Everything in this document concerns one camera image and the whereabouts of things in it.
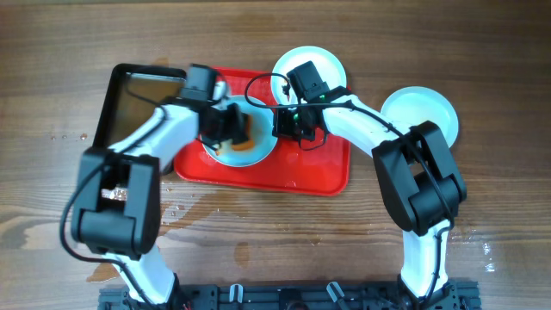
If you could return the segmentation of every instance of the light blue plate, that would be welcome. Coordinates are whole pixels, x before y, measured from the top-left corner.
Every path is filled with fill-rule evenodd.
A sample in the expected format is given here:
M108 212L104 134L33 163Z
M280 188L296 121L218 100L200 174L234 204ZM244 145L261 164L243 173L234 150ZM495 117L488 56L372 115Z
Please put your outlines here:
M432 121L442 130L448 146L459 133L459 120L451 103L438 92L421 86L396 90L382 105L381 114L392 121L419 125Z
M262 104L260 100L249 96L249 99L254 103ZM251 138L255 142L255 145L246 151L234 151L232 149L231 141L222 142L222 146L219 150L219 155L205 147L208 155L221 164L225 164L231 167L246 167L252 164L256 164L261 160L268 157L274 147L276 147L277 138L272 136L272 128L274 124L274 114L269 108L257 108L251 106L246 100L245 96L231 96L224 105L237 103L241 112L252 116ZM224 109L225 106L218 105L217 109Z

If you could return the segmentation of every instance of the black and white robotic arm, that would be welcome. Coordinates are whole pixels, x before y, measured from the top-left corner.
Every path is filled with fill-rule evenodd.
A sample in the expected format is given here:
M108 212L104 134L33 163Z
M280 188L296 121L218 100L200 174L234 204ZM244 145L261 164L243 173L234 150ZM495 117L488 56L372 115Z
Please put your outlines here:
M320 95L331 97L327 90L297 86L300 67L289 74L299 98L306 103L317 102L312 96L304 95L315 91L320 91L316 98ZM142 294L136 291L124 272L117 270L134 300L143 302L141 296L146 296L151 304L166 309L185 308L186 298L179 292L177 276L166 266L155 245L160 225L159 172L198 134L215 145L222 140L238 140L236 137L244 132L246 115L241 115L238 108L219 111L212 107L212 102L223 100L229 89L223 83L215 83L216 76L210 70L192 66L186 88L179 97L156 108L148 122L108 150L90 148L83 155L79 171L79 180L83 180L94 167L106 166L76 200L71 223L73 238L85 243L92 252L127 266ZM429 291L438 292L448 281L444 270L448 234L442 233L442 242L435 236L450 226L450 219L446 218L427 173L436 179L453 216L457 215L459 203L466 198L465 184L436 125L426 122L409 128L365 106L349 92L333 97L328 103L335 107L312 111L316 118L314 123L328 133L347 139L374 159L387 211L404 231L405 261L399 279L412 303L420 305ZM302 112L310 109L306 107L300 108ZM401 135L388 130L372 115L392 124ZM116 161L109 160L114 153L127 149L148 133L151 134L146 139ZM415 158L408 151L406 140L407 144L418 148L430 172L412 175L409 165ZM127 201L111 201L99 195L101 189L113 188L116 184L127 187ZM438 277L436 283L432 283L435 270L438 270Z

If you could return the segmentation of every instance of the plate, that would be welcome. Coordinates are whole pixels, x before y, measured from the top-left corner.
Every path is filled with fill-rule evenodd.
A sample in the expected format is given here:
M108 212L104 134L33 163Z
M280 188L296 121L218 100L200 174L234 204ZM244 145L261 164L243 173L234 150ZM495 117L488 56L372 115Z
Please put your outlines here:
M432 121L440 127L450 147L459 133L454 107L446 97L426 87L411 86L395 91L382 105L381 113L412 126Z
M254 103L262 104L260 100L249 96L249 99ZM272 152L277 143L277 138L272 136L272 128L274 123L274 114L269 108L257 108L251 106L245 96L230 96L227 101L221 103L215 108L222 109L226 105L237 103L241 112L252 116L251 138L255 145L246 151L234 151L231 141L224 141L221 144L219 154L217 155L212 149L203 146L208 155L221 164L231 167L246 167L256 164Z
M287 76L287 73L291 70L309 60L316 66L319 75L324 82L327 82L330 90L339 85L346 87L346 73L344 72L341 62L338 61L335 55L317 46L301 46L286 52L277 60L277 63L275 63L273 72ZM289 90L290 99L283 94L282 87L285 85L285 80L283 78L272 77L270 85L272 94L278 104L296 103L296 95L293 89Z

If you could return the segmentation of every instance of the wooden table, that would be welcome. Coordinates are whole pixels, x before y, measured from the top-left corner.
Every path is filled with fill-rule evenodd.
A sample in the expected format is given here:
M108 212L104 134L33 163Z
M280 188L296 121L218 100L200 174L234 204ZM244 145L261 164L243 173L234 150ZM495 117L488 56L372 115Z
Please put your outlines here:
M270 71L304 45L335 53L375 109L408 85L454 104L461 132L452 151L468 199L449 238L447 271L478 281L485 309L551 307L549 5L0 7L0 309L95 308L99 288L122 283L100 282L117 277L114 270L70 258L57 234L115 65ZM383 206L372 160L354 149L351 163L348 187L332 198L165 177L158 244L167 264L181 282L197 284L395 279L401 231Z

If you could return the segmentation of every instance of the tray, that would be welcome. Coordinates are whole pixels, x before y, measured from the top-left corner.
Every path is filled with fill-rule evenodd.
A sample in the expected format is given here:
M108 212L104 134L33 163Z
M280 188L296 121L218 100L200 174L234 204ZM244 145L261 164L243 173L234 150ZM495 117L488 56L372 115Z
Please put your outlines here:
M263 71L216 68L232 87L232 95L243 95L249 81ZM257 80L249 95L268 105L275 105L270 77ZM304 148L322 142L319 139ZM218 163L195 141L185 146L174 159L174 170L181 178L200 183L230 185L252 189L267 189L309 195L337 195L348 183L350 142L329 135L324 146L302 151L296 141L280 138L272 153L258 164L243 168Z

